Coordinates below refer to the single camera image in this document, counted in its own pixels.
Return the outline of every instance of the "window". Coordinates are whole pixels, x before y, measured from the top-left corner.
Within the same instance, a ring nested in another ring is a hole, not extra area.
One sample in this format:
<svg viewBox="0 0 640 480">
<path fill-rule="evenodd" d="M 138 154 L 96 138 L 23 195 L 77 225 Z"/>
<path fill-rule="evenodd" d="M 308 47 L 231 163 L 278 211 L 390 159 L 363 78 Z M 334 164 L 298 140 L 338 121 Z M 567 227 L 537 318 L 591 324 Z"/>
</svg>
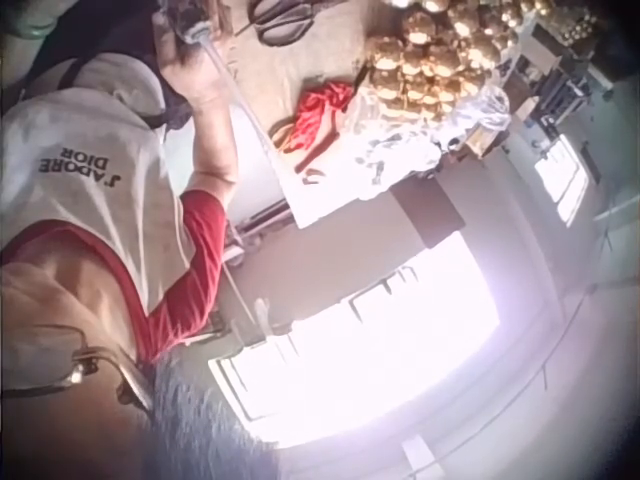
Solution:
<svg viewBox="0 0 640 480">
<path fill-rule="evenodd" d="M 567 227 L 571 226 L 587 190 L 588 178 L 567 137 L 560 136 L 535 168 L 556 204 L 558 215 Z"/>
<path fill-rule="evenodd" d="M 356 428 L 416 397 L 498 325 L 459 233 L 388 277 L 210 368 L 244 425 L 281 447 Z"/>
</svg>

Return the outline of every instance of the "red fabric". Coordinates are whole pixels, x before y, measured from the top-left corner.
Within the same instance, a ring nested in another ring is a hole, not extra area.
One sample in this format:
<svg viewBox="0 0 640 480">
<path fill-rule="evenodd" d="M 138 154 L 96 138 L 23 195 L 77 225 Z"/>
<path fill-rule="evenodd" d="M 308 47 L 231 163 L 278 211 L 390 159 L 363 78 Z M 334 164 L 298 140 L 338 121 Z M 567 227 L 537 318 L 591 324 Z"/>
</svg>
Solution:
<svg viewBox="0 0 640 480">
<path fill-rule="evenodd" d="M 163 352 L 204 327 L 213 308 L 222 267 L 226 229 L 222 205 L 212 195 L 198 190 L 187 191 L 180 199 L 184 227 L 191 236 L 195 254 L 189 270 L 165 292 L 163 300 L 149 316 L 144 314 L 138 291 L 122 260 L 101 239 L 77 225 L 59 220 L 31 225 L 2 250 L 0 264 L 11 262 L 23 245 L 42 236 L 79 239 L 104 262 L 118 281 L 136 338 L 138 362 L 152 363 Z"/>
<path fill-rule="evenodd" d="M 296 121 L 284 153 L 309 149 L 316 140 L 325 109 L 330 108 L 335 115 L 338 110 L 346 109 L 352 96 L 353 87 L 343 82 L 328 82 L 318 89 L 304 92 L 298 102 Z"/>
</svg>

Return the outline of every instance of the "gold ornament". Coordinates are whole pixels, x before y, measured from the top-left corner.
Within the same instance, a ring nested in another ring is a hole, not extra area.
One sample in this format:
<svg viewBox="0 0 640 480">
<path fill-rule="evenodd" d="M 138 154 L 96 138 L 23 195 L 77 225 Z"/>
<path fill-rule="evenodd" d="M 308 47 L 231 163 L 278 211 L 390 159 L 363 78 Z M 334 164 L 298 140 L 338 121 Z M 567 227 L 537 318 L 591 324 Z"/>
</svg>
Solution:
<svg viewBox="0 0 640 480">
<path fill-rule="evenodd" d="M 484 73 L 477 70 L 463 70 L 459 75 L 460 95 L 463 97 L 477 95 L 485 84 Z"/>
<path fill-rule="evenodd" d="M 449 8 L 449 0 L 420 0 L 420 5 L 428 12 L 440 13 Z"/>
<path fill-rule="evenodd" d="M 551 13 L 551 9 L 553 8 L 553 5 L 549 0 L 535 0 L 534 6 L 536 11 L 543 17 L 549 15 Z"/>
<path fill-rule="evenodd" d="M 407 100 L 404 107 L 404 117 L 409 120 L 417 120 L 422 116 L 422 104 L 420 102 L 412 102 Z"/>
<path fill-rule="evenodd" d="M 445 115 L 453 112 L 454 108 L 456 108 L 456 104 L 454 102 L 440 102 L 440 111 Z"/>
<path fill-rule="evenodd" d="M 367 58 L 378 70 L 394 70 L 402 61 L 402 42 L 392 37 L 372 37 L 366 44 Z"/>
<path fill-rule="evenodd" d="M 432 105 L 422 105 L 422 117 L 427 121 L 432 121 L 440 113 L 440 106 L 437 103 Z"/>
<path fill-rule="evenodd" d="M 433 73 L 438 77 L 450 77 L 461 67 L 456 51 L 443 45 L 429 48 L 429 62 Z"/>
<path fill-rule="evenodd" d="M 387 5 L 395 8 L 408 8 L 415 3 L 415 0 L 383 0 Z"/>
<path fill-rule="evenodd" d="M 397 70 L 373 70 L 371 85 L 378 96 L 384 100 L 393 100 L 402 91 L 402 81 Z"/>
<path fill-rule="evenodd" d="M 525 15 L 532 12 L 536 8 L 536 4 L 533 0 L 520 0 L 520 10 Z"/>
<path fill-rule="evenodd" d="M 404 79 L 407 98 L 414 101 L 422 100 L 428 86 L 427 78 L 422 73 L 418 73 L 412 77 L 404 77 Z"/>
<path fill-rule="evenodd" d="M 465 4 L 450 8 L 447 14 L 453 29 L 461 37 L 468 37 L 480 28 L 478 12 Z"/>
<path fill-rule="evenodd" d="M 440 110 L 440 107 L 438 106 L 438 112 L 436 113 L 435 117 L 433 117 L 431 120 L 427 119 L 427 125 L 429 125 L 431 128 L 434 128 L 440 125 L 443 121 L 444 121 L 444 113 L 442 113 L 442 111 Z"/>
<path fill-rule="evenodd" d="M 436 105 L 440 100 L 438 99 L 438 89 L 434 84 L 428 85 L 424 91 L 422 97 L 422 103 L 425 105 Z"/>
<path fill-rule="evenodd" d="M 402 30 L 409 43 L 424 45 L 435 37 L 436 24 L 429 14 L 418 10 L 402 20 Z"/>
<path fill-rule="evenodd" d="M 421 48 L 409 45 L 402 52 L 402 74 L 417 75 L 422 70 L 424 52 Z"/>
<path fill-rule="evenodd" d="M 422 69 L 422 74 L 425 77 L 431 78 L 435 76 L 435 73 L 433 73 L 433 65 L 431 65 L 431 62 L 429 61 L 428 57 L 425 57 L 422 59 L 422 62 L 420 63 L 420 67 Z"/>
<path fill-rule="evenodd" d="M 509 30 L 507 32 L 507 47 L 511 48 L 518 44 L 520 41 L 520 37 L 515 32 L 515 30 Z"/>
<path fill-rule="evenodd" d="M 460 98 L 460 81 L 455 78 L 446 78 L 438 82 L 436 90 L 438 100 L 446 103 L 455 103 Z"/>
<path fill-rule="evenodd" d="M 495 37 L 493 37 L 492 40 L 493 40 L 493 44 L 501 52 L 509 48 L 509 38 L 507 37 L 506 33 L 501 33 L 500 35 L 496 35 Z"/>
<path fill-rule="evenodd" d="M 517 5 L 508 3 L 502 7 L 502 21 L 506 23 L 509 28 L 516 28 L 522 25 L 522 12 Z"/>
<path fill-rule="evenodd" d="M 382 101 L 382 112 L 392 118 L 401 117 L 404 114 L 404 97 L 396 97 L 393 100 Z"/>
<path fill-rule="evenodd" d="M 475 35 L 469 48 L 469 61 L 472 67 L 480 66 L 485 70 L 494 68 L 500 62 L 500 50 L 486 35 Z"/>
<path fill-rule="evenodd" d="M 480 25 L 486 35 L 493 37 L 504 31 L 504 23 L 495 10 L 482 10 L 479 16 Z"/>
</svg>

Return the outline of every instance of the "clear plastic wrap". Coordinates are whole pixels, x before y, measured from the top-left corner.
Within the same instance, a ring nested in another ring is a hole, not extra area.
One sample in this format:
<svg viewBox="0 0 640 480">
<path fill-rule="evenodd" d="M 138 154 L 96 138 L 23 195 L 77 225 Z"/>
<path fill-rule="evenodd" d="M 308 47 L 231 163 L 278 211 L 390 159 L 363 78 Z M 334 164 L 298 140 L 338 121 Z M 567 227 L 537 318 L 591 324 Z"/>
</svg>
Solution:
<svg viewBox="0 0 640 480">
<path fill-rule="evenodd" d="M 386 117 L 375 92 L 361 88 L 349 104 L 340 130 L 345 151 L 360 168 L 351 184 L 358 198 L 369 199 L 414 171 L 435 168 L 447 145 L 464 142 L 467 132 L 480 124 L 501 131 L 511 120 L 509 99 L 497 86 L 487 85 L 478 95 L 462 99 L 441 124 L 423 120 L 398 121 Z"/>
</svg>

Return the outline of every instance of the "dark hair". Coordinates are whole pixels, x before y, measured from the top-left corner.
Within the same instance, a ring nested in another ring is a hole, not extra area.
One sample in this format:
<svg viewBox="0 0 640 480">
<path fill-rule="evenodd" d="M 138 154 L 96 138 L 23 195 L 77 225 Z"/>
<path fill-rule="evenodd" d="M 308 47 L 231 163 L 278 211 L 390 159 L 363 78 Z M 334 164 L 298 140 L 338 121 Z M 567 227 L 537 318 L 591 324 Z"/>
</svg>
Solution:
<svg viewBox="0 0 640 480">
<path fill-rule="evenodd" d="M 279 478 L 273 448 L 249 434 L 217 388 L 189 381 L 175 354 L 159 362 L 154 386 L 145 480 Z"/>
<path fill-rule="evenodd" d="M 278 479 L 274 449 L 247 432 L 216 388 L 213 376 L 206 388 L 192 381 L 176 353 L 159 362 L 151 422 L 140 422 L 145 430 L 140 453 L 144 455 L 143 480 Z M 12 452 L 10 458 L 4 453 L 3 448 L 1 479 L 113 478 L 113 472 L 96 471 L 100 467 L 81 452 L 72 463 L 56 455 L 34 461 L 26 452 L 18 456 Z"/>
</svg>

